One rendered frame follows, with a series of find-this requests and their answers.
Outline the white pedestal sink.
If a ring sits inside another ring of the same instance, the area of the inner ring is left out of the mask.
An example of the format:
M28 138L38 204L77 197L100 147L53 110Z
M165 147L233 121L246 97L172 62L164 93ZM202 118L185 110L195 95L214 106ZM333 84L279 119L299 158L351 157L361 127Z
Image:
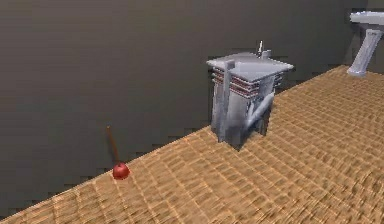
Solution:
M350 21L365 29L365 37L347 73L363 77L378 43L384 35L384 12L354 12L350 14Z

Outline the red toilet plunger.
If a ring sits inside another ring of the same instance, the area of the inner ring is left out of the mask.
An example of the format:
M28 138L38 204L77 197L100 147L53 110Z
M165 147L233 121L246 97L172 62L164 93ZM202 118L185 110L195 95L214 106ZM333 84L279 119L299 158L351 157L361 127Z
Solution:
M108 125L106 127L106 132L107 132L108 139L110 141L110 144L111 144L111 147L112 147L112 150L113 150L113 155L114 155L114 158L115 158L115 165L114 165L114 167L112 169L112 176L113 176L113 178L115 180L126 179L129 176L129 174L130 174L130 169L119 158L118 150L117 150L117 147L116 147L113 135L112 135L112 131L111 131L111 126L110 125Z

